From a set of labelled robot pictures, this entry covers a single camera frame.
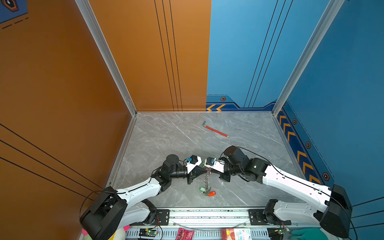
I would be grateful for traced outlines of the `metal keyring with chain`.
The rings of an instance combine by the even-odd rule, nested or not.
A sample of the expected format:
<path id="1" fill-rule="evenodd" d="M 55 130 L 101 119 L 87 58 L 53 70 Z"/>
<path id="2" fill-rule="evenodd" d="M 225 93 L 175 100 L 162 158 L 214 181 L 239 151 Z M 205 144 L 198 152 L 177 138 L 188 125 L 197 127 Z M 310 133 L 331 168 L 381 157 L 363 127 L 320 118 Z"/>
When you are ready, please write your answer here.
<path id="1" fill-rule="evenodd" d="M 210 185 L 209 185 L 209 177 L 210 177 L 210 174 L 211 174 L 211 169 L 206 167 L 206 173 L 205 173 L 205 180 L 204 180 L 204 183 L 205 183 L 205 186 L 204 186 L 204 194 L 205 196 L 208 196 L 209 193 L 210 193 Z"/>

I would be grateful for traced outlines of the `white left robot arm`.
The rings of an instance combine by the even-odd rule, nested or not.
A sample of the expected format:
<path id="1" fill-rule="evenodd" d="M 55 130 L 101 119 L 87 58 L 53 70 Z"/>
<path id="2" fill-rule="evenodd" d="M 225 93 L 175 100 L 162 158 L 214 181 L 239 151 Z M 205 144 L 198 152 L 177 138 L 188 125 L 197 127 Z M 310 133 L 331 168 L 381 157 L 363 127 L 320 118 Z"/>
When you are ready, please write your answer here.
<path id="1" fill-rule="evenodd" d="M 192 155 L 183 162 L 171 154 L 147 180 L 124 189 L 103 189 L 79 217 L 83 230 L 93 240 L 108 240 L 120 228 L 134 223 L 150 224 L 157 208 L 149 198 L 165 192 L 173 179 L 186 179 L 191 184 L 207 173 L 201 164 L 201 157 Z"/>

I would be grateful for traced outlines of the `red key tag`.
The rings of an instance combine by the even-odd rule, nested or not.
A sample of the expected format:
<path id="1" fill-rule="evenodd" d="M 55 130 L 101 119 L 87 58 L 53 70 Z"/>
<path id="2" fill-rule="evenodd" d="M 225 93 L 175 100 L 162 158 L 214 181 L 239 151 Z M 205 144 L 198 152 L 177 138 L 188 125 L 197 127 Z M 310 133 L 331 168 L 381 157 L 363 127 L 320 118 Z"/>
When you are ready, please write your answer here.
<path id="1" fill-rule="evenodd" d="M 213 196 L 215 196 L 216 194 L 217 194 L 216 191 L 211 191 L 211 192 L 209 192 L 208 196 L 209 196 L 209 197 L 213 197 Z"/>

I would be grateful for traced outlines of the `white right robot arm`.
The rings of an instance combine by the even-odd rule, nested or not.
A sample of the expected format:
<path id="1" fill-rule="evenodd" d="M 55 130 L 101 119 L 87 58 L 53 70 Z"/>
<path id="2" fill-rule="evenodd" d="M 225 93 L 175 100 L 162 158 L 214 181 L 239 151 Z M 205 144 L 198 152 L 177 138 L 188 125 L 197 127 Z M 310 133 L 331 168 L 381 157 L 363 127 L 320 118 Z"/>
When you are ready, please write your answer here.
<path id="1" fill-rule="evenodd" d="M 328 187 L 301 179 L 277 168 L 260 155 L 250 159 L 242 147 L 236 146 L 225 149 L 219 159 L 206 158 L 203 164 L 219 174 L 224 182 L 238 176 L 248 182 L 280 189 L 302 200 L 302 203 L 269 200 L 263 214 L 271 225 L 298 221 L 320 226 L 342 239 L 350 236 L 353 207 L 347 191 L 339 185 Z"/>

